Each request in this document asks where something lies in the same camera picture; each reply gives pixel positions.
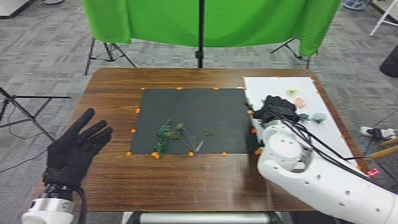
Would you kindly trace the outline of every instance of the white paper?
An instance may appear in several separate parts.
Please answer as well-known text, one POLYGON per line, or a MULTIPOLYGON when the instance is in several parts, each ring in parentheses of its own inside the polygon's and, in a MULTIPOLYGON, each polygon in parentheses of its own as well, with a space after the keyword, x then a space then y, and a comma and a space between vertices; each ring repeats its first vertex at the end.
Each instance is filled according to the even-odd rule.
MULTIPOLYGON (((352 157, 352 151, 342 138, 342 132, 338 125, 333 119, 331 112, 322 100, 322 96, 317 91, 315 83, 310 77, 246 77, 246 95, 249 102, 253 104, 255 110, 263 107, 263 100, 269 95, 281 96, 292 103, 295 103, 297 97, 306 101, 306 107, 297 109, 297 114, 306 113, 310 117, 315 113, 326 114, 326 121, 322 124, 308 121, 304 126, 310 132, 315 134, 319 139, 327 143, 335 151, 342 154, 343 157, 352 157), (288 89, 297 89, 299 92, 295 95, 288 95, 288 89)), ((256 129, 262 130, 260 123, 255 122, 256 129)), ((329 154, 329 150, 317 143, 317 148, 329 154)))

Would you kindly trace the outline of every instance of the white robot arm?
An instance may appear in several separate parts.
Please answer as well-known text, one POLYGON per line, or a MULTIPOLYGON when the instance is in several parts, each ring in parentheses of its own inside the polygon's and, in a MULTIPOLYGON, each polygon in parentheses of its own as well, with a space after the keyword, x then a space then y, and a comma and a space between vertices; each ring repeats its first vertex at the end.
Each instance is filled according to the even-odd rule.
MULTIPOLYGON (((358 224, 398 223, 397 194, 306 150, 295 138, 287 125, 274 121, 263 131, 263 177, 327 215, 358 224)), ((345 160, 335 159, 361 173, 345 160)))
POLYGON ((32 201, 29 212, 22 216, 24 224, 72 224, 75 203, 59 198, 32 201))

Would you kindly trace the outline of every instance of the glove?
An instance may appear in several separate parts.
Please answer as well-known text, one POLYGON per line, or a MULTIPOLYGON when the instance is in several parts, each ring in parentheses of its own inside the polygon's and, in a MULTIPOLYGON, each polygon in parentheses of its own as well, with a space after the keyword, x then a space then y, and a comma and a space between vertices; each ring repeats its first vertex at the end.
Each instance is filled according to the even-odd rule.
POLYGON ((276 118, 276 115, 271 111, 283 115, 294 122, 299 122, 301 117, 295 113, 297 107, 295 104, 290 103, 279 96, 267 96, 263 107, 258 111, 255 111, 253 117, 255 119, 262 119, 262 123, 269 123, 276 118))
POLYGON ((47 185, 61 184, 75 188, 82 185, 93 158, 111 142, 114 132, 114 129, 107 127, 107 121, 100 121, 80 133, 93 117, 95 109, 88 109, 63 137, 48 146, 43 175, 47 185))

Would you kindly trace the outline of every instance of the orange marker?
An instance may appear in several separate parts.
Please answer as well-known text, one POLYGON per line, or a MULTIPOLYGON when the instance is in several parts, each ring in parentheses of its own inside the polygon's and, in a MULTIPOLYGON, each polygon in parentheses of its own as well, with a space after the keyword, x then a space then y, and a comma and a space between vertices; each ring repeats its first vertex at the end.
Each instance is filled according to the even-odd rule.
POLYGON ((256 150, 256 155, 262 155, 262 153, 263 153, 263 148, 258 148, 258 150, 256 150))

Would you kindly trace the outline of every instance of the tripod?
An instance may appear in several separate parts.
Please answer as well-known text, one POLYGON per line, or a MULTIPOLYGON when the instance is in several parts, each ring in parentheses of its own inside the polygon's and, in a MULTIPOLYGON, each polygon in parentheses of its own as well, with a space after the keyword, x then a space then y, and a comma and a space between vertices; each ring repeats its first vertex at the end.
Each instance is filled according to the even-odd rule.
POLYGON ((91 50, 89 50, 88 65, 86 65, 86 72, 84 72, 84 75, 86 76, 89 75, 91 61, 93 60, 102 60, 102 61, 107 61, 107 62, 116 62, 118 59, 125 57, 127 60, 128 60, 128 62, 130 62, 130 64, 132 64, 132 66, 137 68, 137 65, 134 64, 134 61, 132 61, 132 59, 130 59, 130 57, 128 57, 128 55, 127 55, 125 51, 121 50, 121 47, 118 46, 116 43, 105 43, 104 42, 104 47, 105 47, 105 51, 107 51, 104 54, 107 54, 107 56, 109 56, 107 59, 100 58, 100 56, 104 54, 98 57, 93 57, 95 47, 96 47, 96 39, 93 38, 93 40, 91 40, 91 50), (121 53, 121 56, 120 57, 114 56, 114 50, 118 50, 120 53, 121 53))
POLYGON ((308 63, 308 64, 306 64, 306 69, 310 69, 311 57, 304 58, 304 57, 295 53, 295 51, 294 51, 294 49, 292 49, 292 47, 290 47, 290 43, 294 42, 294 40, 295 40, 295 38, 292 38, 292 39, 285 42, 285 44, 278 47, 278 49, 271 52, 271 54, 274 54, 274 53, 281 50, 281 48, 287 47, 287 48, 290 49, 290 51, 292 51, 292 54, 294 54, 295 58, 297 58, 301 61, 304 61, 304 62, 308 63))
POLYGON ((17 96, 17 95, 9 95, 9 93, 6 92, 2 87, 0 87, 0 94, 6 97, 6 99, 4 99, 4 106, 2 106, 2 110, 0 110, 0 122, 4 120, 4 113, 6 113, 6 110, 8 110, 9 103, 15 105, 15 107, 22 111, 24 115, 27 116, 27 118, 22 119, 20 121, 15 121, 15 122, 0 125, 0 128, 6 128, 9 126, 13 126, 17 124, 22 124, 22 123, 31 121, 34 123, 36 127, 40 128, 43 134, 50 138, 50 140, 56 141, 54 136, 50 135, 50 133, 47 132, 47 129, 43 128, 41 124, 38 123, 36 117, 40 116, 40 113, 41 113, 41 111, 43 111, 43 109, 45 109, 52 99, 72 99, 72 97, 68 97, 68 96, 17 96), (18 103, 17 99, 47 99, 47 102, 41 105, 41 108, 40 108, 40 110, 36 111, 34 114, 31 114, 31 112, 27 111, 25 107, 18 103))

